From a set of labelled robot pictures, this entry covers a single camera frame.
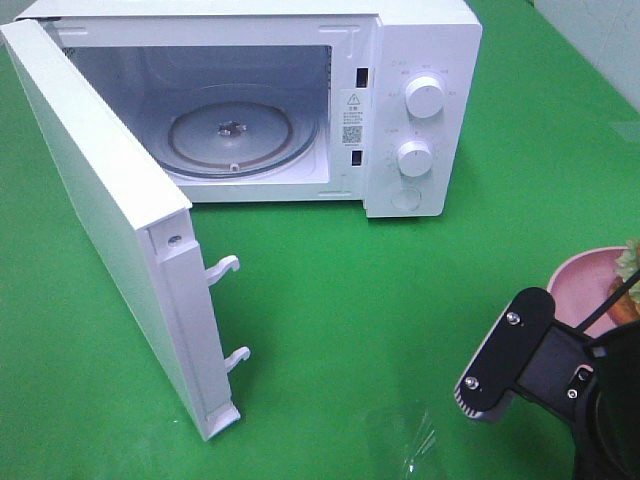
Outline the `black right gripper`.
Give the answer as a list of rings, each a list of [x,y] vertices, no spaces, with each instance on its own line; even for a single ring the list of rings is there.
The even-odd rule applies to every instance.
[[[580,338],[553,327],[516,392],[564,422],[574,479],[639,477],[639,324]]]

